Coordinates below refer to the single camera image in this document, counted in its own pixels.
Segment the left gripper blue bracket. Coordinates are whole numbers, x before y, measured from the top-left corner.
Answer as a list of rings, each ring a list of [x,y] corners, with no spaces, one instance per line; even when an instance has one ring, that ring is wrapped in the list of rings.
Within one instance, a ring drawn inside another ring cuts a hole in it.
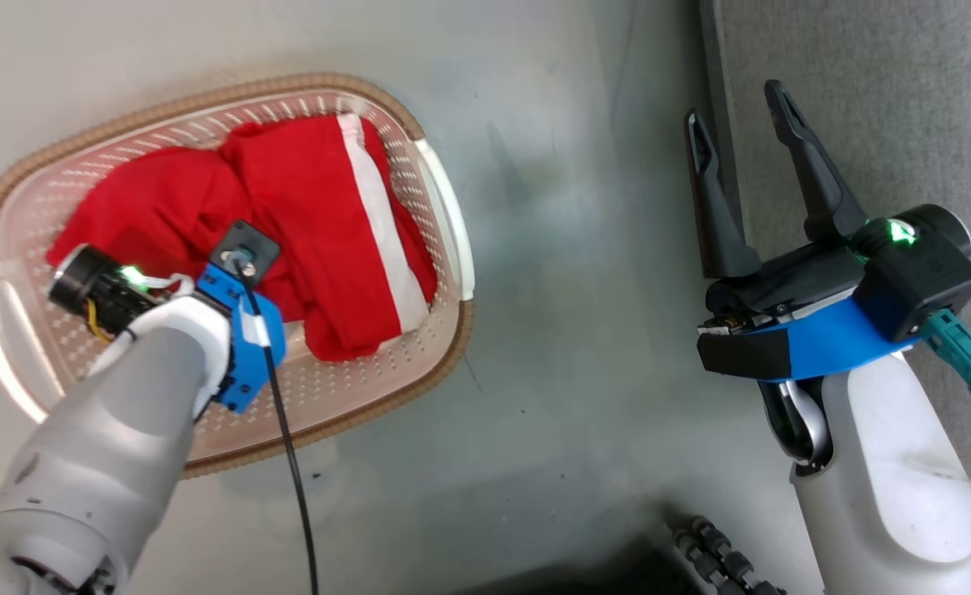
[[[275,244],[220,244],[198,278],[156,278],[83,244],[55,272],[48,298],[110,341],[92,374],[110,368],[150,331],[178,329],[205,354],[204,387],[192,413],[216,402],[241,414],[277,380],[288,353],[281,312],[257,291],[277,258]]]

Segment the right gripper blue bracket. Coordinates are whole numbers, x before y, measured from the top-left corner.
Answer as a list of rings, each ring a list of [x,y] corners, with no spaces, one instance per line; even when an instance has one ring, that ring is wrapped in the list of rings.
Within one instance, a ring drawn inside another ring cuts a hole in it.
[[[961,312],[971,300],[971,233],[961,219],[924,204],[869,221],[786,86],[766,80],[764,96],[812,244],[762,267],[726,199],[707,124],[687,112],[702,274],[722,278],[707,290],[703,368],[762,382],[836,375],[914,346],[936,312]]]

